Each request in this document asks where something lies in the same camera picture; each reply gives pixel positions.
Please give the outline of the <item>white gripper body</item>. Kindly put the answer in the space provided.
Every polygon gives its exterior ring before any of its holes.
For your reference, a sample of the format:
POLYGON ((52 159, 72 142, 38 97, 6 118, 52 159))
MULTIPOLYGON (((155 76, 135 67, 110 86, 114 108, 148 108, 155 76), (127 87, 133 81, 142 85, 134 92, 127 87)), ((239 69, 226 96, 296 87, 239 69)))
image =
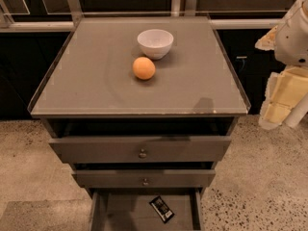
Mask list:
POLYGON ((308 66, 308 0, 296 0, 279 21, 274 55, 286 65, 308 66))

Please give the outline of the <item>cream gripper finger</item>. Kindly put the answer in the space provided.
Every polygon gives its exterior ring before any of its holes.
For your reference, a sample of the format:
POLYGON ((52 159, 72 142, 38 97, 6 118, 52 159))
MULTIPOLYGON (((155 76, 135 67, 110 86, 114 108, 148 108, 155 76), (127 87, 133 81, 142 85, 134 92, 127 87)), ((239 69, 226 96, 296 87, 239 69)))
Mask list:
POLYGON ((270 51, 275 47, 275 36, 278 26, 271 28, 265 35, 257 40, 255 47, 259 50, 270 51))
POLYGON ((266 130, 282 125, 307 93, 307 67, 287 65, 281 73, 273 72, 267 82, 266 99, 260 110, 259 125, 266 130))

